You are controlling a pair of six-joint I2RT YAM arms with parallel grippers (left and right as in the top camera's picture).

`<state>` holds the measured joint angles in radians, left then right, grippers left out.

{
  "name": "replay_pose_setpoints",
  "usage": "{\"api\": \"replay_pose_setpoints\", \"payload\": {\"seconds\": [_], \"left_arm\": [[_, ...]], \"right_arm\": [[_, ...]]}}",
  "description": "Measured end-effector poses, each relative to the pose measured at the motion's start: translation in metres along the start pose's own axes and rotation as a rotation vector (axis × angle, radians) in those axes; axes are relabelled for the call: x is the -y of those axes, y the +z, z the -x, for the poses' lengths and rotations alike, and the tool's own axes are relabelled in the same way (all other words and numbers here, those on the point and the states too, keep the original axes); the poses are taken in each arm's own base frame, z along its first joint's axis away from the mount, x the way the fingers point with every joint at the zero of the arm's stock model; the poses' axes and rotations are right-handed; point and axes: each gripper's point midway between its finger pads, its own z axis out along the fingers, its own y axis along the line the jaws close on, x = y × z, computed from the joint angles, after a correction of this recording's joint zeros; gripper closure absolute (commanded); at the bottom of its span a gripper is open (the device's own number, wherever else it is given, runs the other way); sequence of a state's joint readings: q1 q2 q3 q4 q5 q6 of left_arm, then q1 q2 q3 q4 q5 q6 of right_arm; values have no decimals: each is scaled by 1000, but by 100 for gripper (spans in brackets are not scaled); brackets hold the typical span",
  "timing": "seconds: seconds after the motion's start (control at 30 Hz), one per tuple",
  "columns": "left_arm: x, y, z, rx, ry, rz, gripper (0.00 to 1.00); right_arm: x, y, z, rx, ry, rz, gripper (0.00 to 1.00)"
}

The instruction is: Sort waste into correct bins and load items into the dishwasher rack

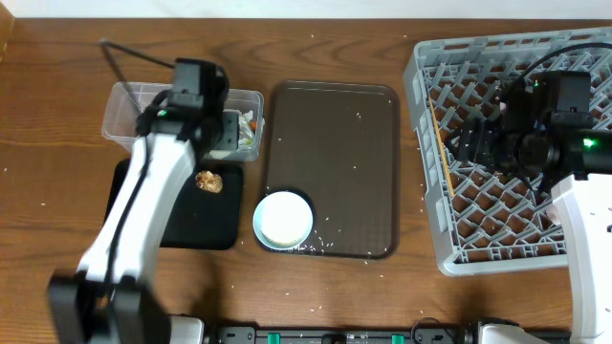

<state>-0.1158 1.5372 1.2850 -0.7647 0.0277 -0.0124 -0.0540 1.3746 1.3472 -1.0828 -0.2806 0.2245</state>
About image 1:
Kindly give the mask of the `white napkin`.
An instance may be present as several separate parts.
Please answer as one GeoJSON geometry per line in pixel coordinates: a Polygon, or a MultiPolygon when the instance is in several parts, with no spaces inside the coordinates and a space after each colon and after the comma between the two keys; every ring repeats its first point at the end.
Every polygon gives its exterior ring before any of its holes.
{"type": "Polygon", "coordinates": [[[238,128],[239,128],[239,138],[238,144],[240,146],[246,146],[245,142],[248,139],[254,139],[254,131],[250,128],[249,123],[252,121],[253,111],[248,111],[246,113],[240,113],[238,115],[238,128]]]}

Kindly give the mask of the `brown food scrap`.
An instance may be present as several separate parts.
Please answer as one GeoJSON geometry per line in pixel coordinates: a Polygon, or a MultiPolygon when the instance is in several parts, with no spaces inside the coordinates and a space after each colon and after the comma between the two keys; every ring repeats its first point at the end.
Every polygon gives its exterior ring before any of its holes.
{"type": "Polygon", "coordinates": [[[195,182],[198,188],[209,193],[219,194],[223,189],[222,177],[208,170],[198,172],[195,182]]]}

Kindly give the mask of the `wooden chopstick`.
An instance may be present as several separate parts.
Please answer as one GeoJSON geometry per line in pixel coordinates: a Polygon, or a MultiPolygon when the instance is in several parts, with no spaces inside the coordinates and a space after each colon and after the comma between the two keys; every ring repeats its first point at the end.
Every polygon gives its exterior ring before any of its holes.
{"type": "Polygon", "coordinates": [[[433,105],[433,101],[431,96],[427,97],[427,101],[428,101],[428,105],[429,105],[429,110],[432,116],[432,122],[433,122],[433,127],[434,127],[434,134],[435,134],[435,138],[436,138],[436,142],[438,145],[438,149],[439,149],[439,153],[441,156],[441,161],[442,161],[442,166],[443,166],[443,170],[444,170],[444,174],[445,174],[445,181],[447,182],[447,186],[448,186],[448,194],[450,196],[450,199],[452,200],[455,196],[455,192],[454,192],[454,187],[452,185],[451,182],[451,177],[450,177],[450,171],[448,168],[448,159],[447,159],[447,155],[446,155],[446,150],[445,150],[445,146],[442,142],[441,139],[441,135],[440,135],[440,129],[439,129],[439,125],[438,125],[438,121],[436,118],[436,113],[435,113],[435,108],[433,105]]]}

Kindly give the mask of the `pink and white cup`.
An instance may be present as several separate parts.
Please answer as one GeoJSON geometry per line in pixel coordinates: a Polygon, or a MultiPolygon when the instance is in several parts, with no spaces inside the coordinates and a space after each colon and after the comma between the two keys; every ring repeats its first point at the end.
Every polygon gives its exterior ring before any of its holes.
{"type": "Polygon", "coordinates": [[[559,217],[557,207],[555,205],[550,205],[549,207],[546,208],[546,215],[548,216],[548,218],[554,225],[556,226],[560,225],[560,217],[559,217]]]}

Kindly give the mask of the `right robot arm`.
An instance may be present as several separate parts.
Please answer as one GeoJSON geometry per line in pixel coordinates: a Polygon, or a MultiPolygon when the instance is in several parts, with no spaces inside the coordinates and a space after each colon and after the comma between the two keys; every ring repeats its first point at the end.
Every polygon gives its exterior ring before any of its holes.
{"type": "Polygon", "coordinates": [[[498,119],[470,119],[445,138],[458,161],[525,182],[538,174],[561,227],[573,300],[573,343],[611,340],[611,133],[589,111],[591,76],[553,71],[504,89],[498,119]]]}

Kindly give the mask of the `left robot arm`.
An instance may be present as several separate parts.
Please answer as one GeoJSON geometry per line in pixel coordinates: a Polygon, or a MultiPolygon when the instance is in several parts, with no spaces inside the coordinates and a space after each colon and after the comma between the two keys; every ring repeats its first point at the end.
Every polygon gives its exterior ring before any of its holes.
{"type": "Polygon", "coordinates": [[[223,142],[230,88],[212,62],[179,58],[170,89],[137,112],[137,137],[120,191],[72,276],[47,289],[61,343],[201,343],[204,322],[171,315],[151,283],[172,208],[196,163],[223,142]]]}

